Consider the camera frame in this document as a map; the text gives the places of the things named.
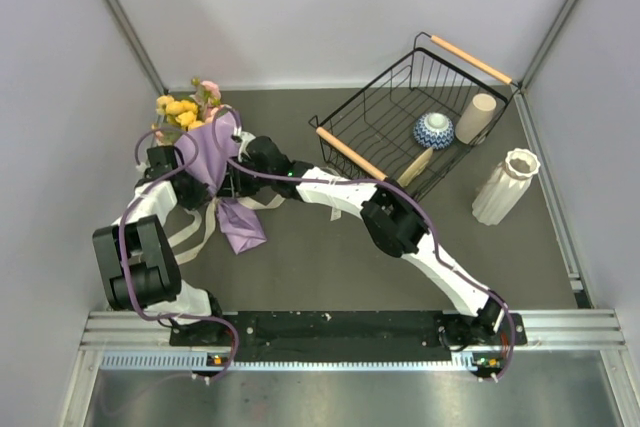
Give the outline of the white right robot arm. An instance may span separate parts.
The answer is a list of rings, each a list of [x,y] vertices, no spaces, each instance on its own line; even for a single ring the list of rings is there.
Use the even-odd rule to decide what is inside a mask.
[[[396,183],[348,180],[292,161],[266,136],[242,132],[232,134],[231,140],[239,147],[228,160],[232,186],[268,186],[285,199],[334,208],[360,219],[379,250],[414,265],[467,316],[467,331],[474,340],[487,343],[502,332],[504,301],[445,252],[426,213]]]

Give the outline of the purple pink wrapping paper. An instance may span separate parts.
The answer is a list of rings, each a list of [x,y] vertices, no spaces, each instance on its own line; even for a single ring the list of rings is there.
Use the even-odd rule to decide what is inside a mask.
[[[237,114],[219,110],[211,123],[187,132],[176,141],[176,159],[187,165],[171,178],[180,206],[191,211],[205,210],[215,198],[223,201],[244,198],[222,196],[228,160],[239,152],[232,136],[241,127]]]

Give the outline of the yellow pink flower bunch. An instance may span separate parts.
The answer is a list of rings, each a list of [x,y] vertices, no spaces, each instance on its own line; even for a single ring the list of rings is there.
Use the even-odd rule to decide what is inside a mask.
[[[191,81],[195,92],[188,97],[178,99],[170,94],[156,99],[156,113],[160,124],[153,124],[156,143],[170,145],[175,143],[183,132],[195,130],[211,123],[215,114],[226,104],[222,103],[219,86],[210,80],[195,77]]]

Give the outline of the cream ribbon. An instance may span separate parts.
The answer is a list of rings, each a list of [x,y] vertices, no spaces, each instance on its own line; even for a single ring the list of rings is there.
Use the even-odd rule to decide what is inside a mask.
[[[267,204],[262,204],[250,197],[244,197],[238,201],[223,201],[215,198],[207,205],[204,214],[198,211],[187,211],[192,221],[169,237],[171,248],[192,238],[201,227],[204,227],[203,239],[194,247],[178,253],[176,255],[178,264],[183,265],[194,260],[217,227],[220,227],[236,254],[260,246],[267,239],[255,211],[277,209],[284,202],[285,199],[280,195],[276,195]]]

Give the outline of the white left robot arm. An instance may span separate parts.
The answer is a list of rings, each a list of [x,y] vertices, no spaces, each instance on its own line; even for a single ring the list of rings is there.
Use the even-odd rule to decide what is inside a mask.
[[[107,302],[116,311],[139,306],[147,316],[169,315],[178,325],[192,324],[203,342],[216,343],[227,329],[219,303],[182,279],[173,252],[215,219],[212,197],[204,183],[175,171],[185,163],[179,149],[152,147],[147,160],[126,216],[92,235]]]

